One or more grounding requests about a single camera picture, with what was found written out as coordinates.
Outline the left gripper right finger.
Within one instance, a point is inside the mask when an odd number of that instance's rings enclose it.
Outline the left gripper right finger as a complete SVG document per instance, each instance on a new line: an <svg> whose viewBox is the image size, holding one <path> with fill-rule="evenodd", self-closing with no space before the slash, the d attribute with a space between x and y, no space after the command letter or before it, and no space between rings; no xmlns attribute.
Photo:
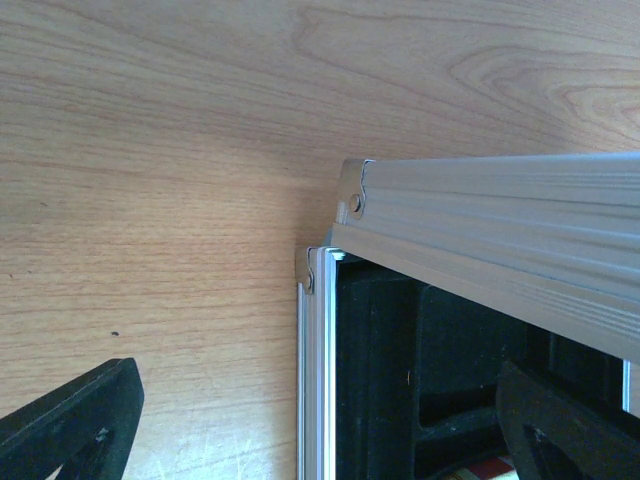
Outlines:
<svg viewBox="0 0 640 480"><path fill-rule="evenodd" d="M639 477L639 419L549 372L505 362L496 408L520 479Z"/></svg>

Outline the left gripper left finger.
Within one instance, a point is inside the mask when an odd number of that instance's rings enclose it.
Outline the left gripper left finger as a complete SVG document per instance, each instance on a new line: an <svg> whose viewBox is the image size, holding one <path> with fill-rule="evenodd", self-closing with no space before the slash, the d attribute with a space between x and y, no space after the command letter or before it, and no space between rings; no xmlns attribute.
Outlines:
<svg viewBox="0 0 640 480"><path fill-rule="evenodd" d="M134 359L111 359L1 419L3 479L121 479L144 404Z"/></svg>

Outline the red playing card deck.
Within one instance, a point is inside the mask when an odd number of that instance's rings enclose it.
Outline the red playing card deck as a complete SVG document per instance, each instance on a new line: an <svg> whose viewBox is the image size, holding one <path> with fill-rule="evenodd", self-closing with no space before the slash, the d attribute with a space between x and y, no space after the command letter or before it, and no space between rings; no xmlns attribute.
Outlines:
<svg viewBox="0 0 640 480"><path fill-rule="evenodd" d="M446 480L518 480L510 456L498 456L462 467L445 477Z"/></svg>

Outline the aluminium poker case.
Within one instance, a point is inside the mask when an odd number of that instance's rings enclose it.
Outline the aluminium poker case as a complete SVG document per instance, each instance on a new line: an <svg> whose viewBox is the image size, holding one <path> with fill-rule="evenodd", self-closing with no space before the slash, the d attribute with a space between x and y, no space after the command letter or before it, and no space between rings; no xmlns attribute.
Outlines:
<svg viewBox="0 0 640 480"><path fill-rule="evenodd" d="M635 152L348 160L296 281L301 479L510 456L507 361L639 419Z"/></svg>

